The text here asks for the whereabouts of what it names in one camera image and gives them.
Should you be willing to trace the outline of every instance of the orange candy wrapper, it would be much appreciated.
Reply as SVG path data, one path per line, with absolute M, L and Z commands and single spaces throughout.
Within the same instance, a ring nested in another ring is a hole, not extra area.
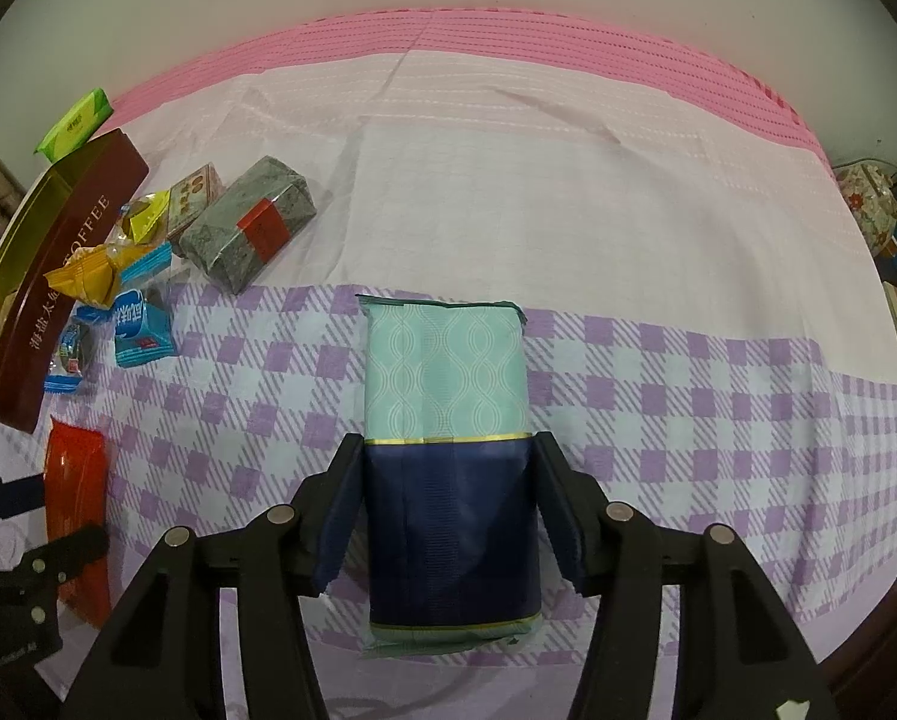
M 104 454 L 104 436 L 52 418 L 45 448 L 48 541 L 75 533 L 89 522 L 104 526 L 107 477 L 109 458 Z M 83 620 L 100 628 L 111 614 L 107 557 L 90 563 L 75 579 L 59 586 L 58 598 Z

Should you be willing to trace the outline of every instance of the red packet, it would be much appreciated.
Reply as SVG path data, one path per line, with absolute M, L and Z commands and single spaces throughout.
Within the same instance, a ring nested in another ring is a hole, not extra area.
M 45 525 L 48 541 L 68 536 L 94 522 L 104 526 L 104 489 L 109 459 L 98 431 L 66 425 L 52 418 L 45 449 Z M 58 588 L 61 598 L 83 620 L 100 628 L 111 614 L 109 561 L 87 565 Z

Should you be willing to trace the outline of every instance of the green package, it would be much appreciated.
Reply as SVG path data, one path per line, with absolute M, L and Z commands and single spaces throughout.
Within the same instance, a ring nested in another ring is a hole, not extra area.
M 109 116 L 109 98 L 103 90 L 93 89 L 68 109 L 68 113 L 41 139 L 35 151 L 41 151 L 54 164 L 83 146 Z

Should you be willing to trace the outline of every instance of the metal screw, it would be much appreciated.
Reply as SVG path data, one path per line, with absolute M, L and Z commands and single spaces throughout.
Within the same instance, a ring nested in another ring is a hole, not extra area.
M 291 522 L 295 517 L 295 510 L 288 504 L 283 503 L 278 506 L 272 506 L 268 513 L 265 514 L 265 517 L 269 519 L 272 525 L 284 525 L 286 522 Z
M 712 525 L 709 536 L 711 536 L 711 541 L 719 544 L 730 544 L 735 541 L 735 531 L 728 525 Z
M 165 543 L 170 547 L 181 547 L 186 541 L 188 541 L 188 528 L 182 528 L 181 525 L 165 533 Z
M 615 501 L 605 507 L 605 514 L 608 514 L 608 519 L 613 519 L 615 522 L 628 522 L 634 517 L 634 509 L 627 503 Z

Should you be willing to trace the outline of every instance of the pink striped fabric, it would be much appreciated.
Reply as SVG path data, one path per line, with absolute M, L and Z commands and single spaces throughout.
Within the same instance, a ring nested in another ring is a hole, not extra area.
M 829 165 L 795 110 L 727 62 L 585 19 L 495 8 L 377 11 L 273 32 L 197 57 L 120 95 L 106 129 L 234 76 L 411 49 L 516 59 L 651 86 L 773 143 L 806 148 Z

